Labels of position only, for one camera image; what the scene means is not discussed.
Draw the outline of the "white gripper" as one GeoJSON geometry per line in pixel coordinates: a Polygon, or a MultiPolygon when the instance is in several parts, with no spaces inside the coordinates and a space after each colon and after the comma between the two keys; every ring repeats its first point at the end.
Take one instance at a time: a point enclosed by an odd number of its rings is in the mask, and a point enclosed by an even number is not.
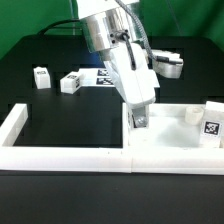
{"type": "Polygon", "coordinates": [[[106,69],[112,82],[132,110],[134,124],[137,128],[144,128],[149,123],[149,104],[155,102],[155,90],[152,73],[148,69],[142,48],[131,44],[136,63],[136,69],[131,68],[130,57],[125,44],[109,52],[110,60],[106,62],[106,69]]]}

